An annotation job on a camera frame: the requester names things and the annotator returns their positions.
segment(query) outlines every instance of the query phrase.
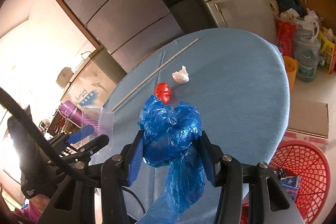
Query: yellow cup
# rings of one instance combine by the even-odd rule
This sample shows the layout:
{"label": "yellow cup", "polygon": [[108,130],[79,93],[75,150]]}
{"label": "yellow cup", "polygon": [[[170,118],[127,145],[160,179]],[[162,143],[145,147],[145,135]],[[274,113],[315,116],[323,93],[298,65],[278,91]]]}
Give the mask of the yellow cup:
{"label": "yellow cup", "polygon": [[293,58],[289,56],[283,56],[282,58],[283,61],[285,62],[285,69],[289,82],[289,90],[292,90],[295,82],[297,63]]}

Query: metal screw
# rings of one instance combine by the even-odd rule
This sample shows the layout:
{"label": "metal screw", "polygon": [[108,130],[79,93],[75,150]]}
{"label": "metal screw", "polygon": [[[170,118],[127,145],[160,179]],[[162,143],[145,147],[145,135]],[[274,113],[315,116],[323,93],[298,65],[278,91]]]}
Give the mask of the metal screw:
{"label": "metal screw", "polygon": [[259,167],[263,168],[263,169],[266,169],[268,167],[268,164],[265,163],[264,161],[261,161],[261,162],[259,162]]}
{"label": "metal screw", "polygon": [[223,159],[224,161],[231,161],[231,160],[232,160],[232,157],[231,157],[230,155],[224,155],[224,156],[222,157],[222,159]]}
{"label": "metal screw", "polygon": [[112,156],[112,160],[114,160],[114,161],[120,161],[121,159],[122,159],[122,156],[119,155],[119,154],[116,154],[116,155]]}
{"label": "metal screw", "polygon": [[85,166],[85,163],[83,163],[82,161],[79,161],[77,164],[76,164],[76,168],[77,169],[83,169]]}

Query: pink sleeve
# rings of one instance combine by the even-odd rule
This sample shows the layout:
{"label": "pink sleeve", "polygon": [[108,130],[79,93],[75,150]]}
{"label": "pink sleeve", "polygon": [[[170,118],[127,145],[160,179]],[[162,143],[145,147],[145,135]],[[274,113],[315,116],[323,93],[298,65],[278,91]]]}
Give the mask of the pink sleeve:
{"label": "pink sleeve", "polygon": [[41,217],[41,213],[35,208],[34,204],[32,204],[31,202],[29,202],[28,207],[24,208],[23,210],[16,208],[15,213],[32,220],[34,223],[37,223],[37,221]]}

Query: crumpled white tissue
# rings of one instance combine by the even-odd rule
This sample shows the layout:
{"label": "crumpled white tissue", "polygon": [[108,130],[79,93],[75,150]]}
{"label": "crumpled white tissue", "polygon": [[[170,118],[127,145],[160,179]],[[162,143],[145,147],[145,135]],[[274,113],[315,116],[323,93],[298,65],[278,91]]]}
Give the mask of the crumpled white tissue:
{"label": "crumpled white tissue", "polygon": [[185,66],[182,66],[182,70],[173,72],[172,77],[179,84],[185,84],[189,82],[189,74],[185,69]]}

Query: white plastic bag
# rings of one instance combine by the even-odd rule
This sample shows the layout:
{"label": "white plastic bag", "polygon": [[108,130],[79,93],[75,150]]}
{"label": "white plastic bag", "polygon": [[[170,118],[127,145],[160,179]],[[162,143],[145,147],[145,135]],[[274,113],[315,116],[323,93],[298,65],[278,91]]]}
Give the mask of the white plastic bag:
{"label": "white plastic bag", "polygon": [[173,72],[172,77],[179,84],[185,84],[189,82],[189,74],[185,69],[185,66],[182,66],[182,70]]}
{"label": "white plastic bag", "polygon": [[291,8],[291,9],[281,13],[278,19],[282,22],[290,22],[291,23],[293,20],[295,20],[299,16],[300,15],[298,14],[298,12],[295,11],[293,8]]}
{"label": "white plastic bag", "polygon": [[323,18],[319,18],[315,11],[312,11],[310,9],[307,9],[307,15],[302,18],[296,18],[292,20],[293,24],[296,24],[296,29],[304,29],[311,31],[311,42],[314,42],[317,39],[317,36],[319,35],[320,30],[320,22],[322,22]]}
{"label": "white plastic bag", "polygon": [[332,29],[329,29],[328,32],[323,32],[324,36],[331,42],[334,42],[334,33]]}

